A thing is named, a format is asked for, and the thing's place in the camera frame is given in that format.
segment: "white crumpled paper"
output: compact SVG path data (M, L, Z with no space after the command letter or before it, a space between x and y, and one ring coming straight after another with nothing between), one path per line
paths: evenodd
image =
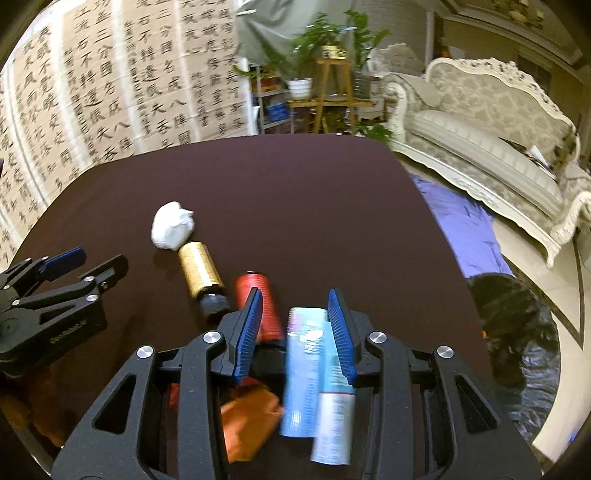
M170 202L158 209L152 223L152 242L158 248L178 250L193 232L193 212L184 210L179 202Z

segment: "black clamp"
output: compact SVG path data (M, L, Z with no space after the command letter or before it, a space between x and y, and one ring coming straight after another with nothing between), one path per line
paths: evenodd
M33 294L83 265L76 248L57 257L23 260L0 274L0 372L19 378L44 367L106 328L101 295L127 275L118 255L80 276L73 285Z
M261 321L262 295L253 288L240 312L185 348L139 348L76 427L53 466L56 480L172 480L163 455L165 393L180 383L178 480L225 480L228 461L219 389L239 385L249 371ZM501 405L449 347L413 351L350 311L338 290L329 319L344 376L371 391L363 438L363 480L538 480L540 468ZM426 464L414 472L411 389L423 398Z
M343 375L371 387L362 478L367 480L539 480L540 467L502 405L448 346L432 353L408 349L374 329L364 313L329 294L329 320ZM425 436L424 473L414 472L413 398L419 385Z
M180 383L178 478L226 479L219 390L239 386L248 375L261 316L262 294L253 288L242 310L186 347L139 348L68 438L52 478L173 480L164 473L161 430L167 387Z

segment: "metal screw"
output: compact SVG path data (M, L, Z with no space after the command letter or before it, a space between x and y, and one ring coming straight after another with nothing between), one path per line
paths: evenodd
M138 357L140 358L149 358L154 354L154 348L150 347L149 345L141 346L138 348Z
M441 358L451 358L453 357L453 350L451 349L451 347L443 345L437 349L437 354Z
M384 332L371 332L369 334L369 339L373 343L384 343L388 336Z
M215 330L212 330L211 332L205 332L203 334L203 340L205 341L205 343L216 343L219 342L222 338L222 335L220 334L220 332L216 332Z

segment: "gray curtain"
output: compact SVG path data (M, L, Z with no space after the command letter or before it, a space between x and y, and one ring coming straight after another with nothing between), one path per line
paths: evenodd
M304 31L319 12L327 13L329 21L344 25L346 15L343 12L352 5L353 0L250 0L236 15L238 54L264 64L261 37L280 53L287 54L292 39Z

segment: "red cylinder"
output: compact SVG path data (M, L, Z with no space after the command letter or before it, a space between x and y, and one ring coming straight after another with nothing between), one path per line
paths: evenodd
M254 287L258 288L262 293L262 319L261 328L256 339L257 343L283 342L285 334L275 310L271 287L266 276L260 273L248 272L236 280L236 303L238 308L241 309L244 306L251 289Z

